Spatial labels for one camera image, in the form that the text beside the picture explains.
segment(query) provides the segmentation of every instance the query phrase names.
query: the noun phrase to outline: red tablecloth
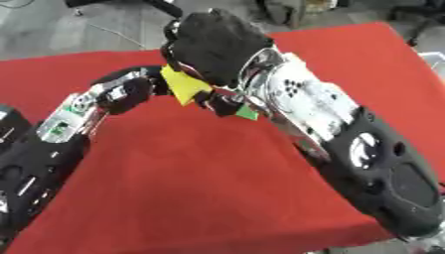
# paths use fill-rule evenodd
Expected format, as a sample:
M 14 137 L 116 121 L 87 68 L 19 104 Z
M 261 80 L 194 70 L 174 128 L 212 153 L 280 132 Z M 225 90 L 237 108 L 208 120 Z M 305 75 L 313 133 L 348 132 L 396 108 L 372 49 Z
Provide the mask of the red tablecloth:
M 275 34 L 407 137 L 445 177 L 444 86 L 384 24 Z M 158 52 L 0 63 L 0 101 L 43 119 L 70 92 Z M 110 117 L 59 196 L 9 253 L 299 253 L 387 237 L 265 119 L 216 118 L 173 98 Z

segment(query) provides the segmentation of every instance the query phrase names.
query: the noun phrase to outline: black plastic casing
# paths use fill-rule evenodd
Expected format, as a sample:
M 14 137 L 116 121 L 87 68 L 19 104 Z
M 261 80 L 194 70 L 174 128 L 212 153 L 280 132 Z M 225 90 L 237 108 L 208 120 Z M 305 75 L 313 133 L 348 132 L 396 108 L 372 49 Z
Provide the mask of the black plastic casing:
M 406 139 L 368 109 L 358 110 L 355 119 L 324 144 L 332 161 L 315 163 L 321 176 L 353 207 L 374 217 L 397 237 L 436 232 L 443 220 L 443 208 L 431 167 Z M 355 167 L 350 159 L 353 140 L 363 133 L 380 140 L 378 156 L 368 169 Z
M 65 143 L 43 142 L 37 128 L 0 156 L 0 190 L 8 201 L 8 212 L 0 212 L 0 252 L 48 205 L 89 148 L 88 137 L 80 134 Z M 19 194 L 32 178 L 32 184 Z

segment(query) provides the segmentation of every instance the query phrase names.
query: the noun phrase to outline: yellow object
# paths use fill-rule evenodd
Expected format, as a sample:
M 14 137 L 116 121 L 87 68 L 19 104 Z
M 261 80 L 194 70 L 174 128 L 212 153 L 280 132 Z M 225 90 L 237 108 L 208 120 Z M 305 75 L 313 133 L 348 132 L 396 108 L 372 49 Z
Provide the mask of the yellow object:
M 193 96 L 199 91 L 210 92 L 213 90 L 207 83 L 183 72 L 176 72 L 169 65 L 165 65 L 162 68 L 161 74 L 167 81 L 173 94 L 175 94 L 175 97 L 179 100 L 179 103 L 183 106 L 192 102 Z

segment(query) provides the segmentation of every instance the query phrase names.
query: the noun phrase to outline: wire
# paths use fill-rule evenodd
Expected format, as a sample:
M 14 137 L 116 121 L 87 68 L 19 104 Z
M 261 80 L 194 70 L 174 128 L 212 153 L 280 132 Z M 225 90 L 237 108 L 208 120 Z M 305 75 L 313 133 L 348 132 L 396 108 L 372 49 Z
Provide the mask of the wire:
M 11 2 L 13 0 L 3 0 L 0 1 L 2 3 L 7 3 L 7 2 Z M 28 3 L 24 3 L 22 5 L 17 5 L 17 6 L 9 6 L 9 5 L 5 5 L 5 4 L 0 4 L 0 7 L 6 8 L 6 9 L 22 9 L 24 7 L 27 7 L 28 5 L 31 5 L 32 3 L 34 3 L 36 0 L 30 0 Z
M 123 34 L 121 34 L 121 33 L 119 33 L 119 32 L 116 32 L 116 31 L 113 31 L 113 30 L 109 30 L 109 29 L 106 29 L 106 28 L 102 28 L 102 27 L 96 26 L 96 25 L 91 24 L 91 23 L 87 23 L 87 24 L 88 24 L 89 26 L 95 27 L 95 28 L 97 28 L 97 29 L 106 31 L 106 32 L 108 32 L 108 33 L 111 33 L 111 34 L 114 34 L 114 35 L 117 35 L 117 36 L 120 36 L 121 38 L 123 38 L 123 39 L 125 39 L 125 40 L 127 40 L 127 41 L 129 41 L 129 42 L 132 42 L 133 44 L 139 46 L 142 50 L 148 50 L 148 49 L 147 49 L 144 45 L 142 45 L 141 43 L 139 43 L 139 42 L 137 42 L 137 41 L 135 41 L 135 40 L 133 40 L 133 39 L 131 39 L 131 38 L 129 38 L 129 37 L 126 37 L 125 35 L 123 35 Z

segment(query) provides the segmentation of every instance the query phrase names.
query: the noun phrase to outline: gray floor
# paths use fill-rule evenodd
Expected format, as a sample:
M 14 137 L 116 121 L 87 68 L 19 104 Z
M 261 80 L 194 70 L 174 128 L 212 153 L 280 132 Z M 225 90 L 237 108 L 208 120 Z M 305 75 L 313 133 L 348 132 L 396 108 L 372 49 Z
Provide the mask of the gray floor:
M 20 4 L 28 0 L 13 0 Z M 258 23 L 254 18 L 252 0 L 176 0 L 186 12 L 209 7 L 229 9 L 240 17 Z M 353 0 L 348 9 L 338 9 L 304 19 L 300 29 L 364 23 L 384 20 L 395 4 L 417 4 L 416 0 Z M 83 8 L 84 16 L 75 17 L 62 0 L 36 0 L 27 8 L 0 8 L 0 60 L 52 56 L 76 52 L 134 51 L 140 47 L 114 34 L 89 24 L 117 31 L 144 45 L 159 48 L 164 42 L 162 27 L 170 18 L 140 1 L 111 2 Z M 412 29 L 415 19 L 393 22 L 393 28 L 404 36 Z M 288 28 L 259 23 L 265 32 L 288 31 Z M 430 28 L 421 37 L 420 52 L 445 53 L 445 26 Z M 332 253 L 407 253 L 396 241 L 366 247 L 336 249 Z

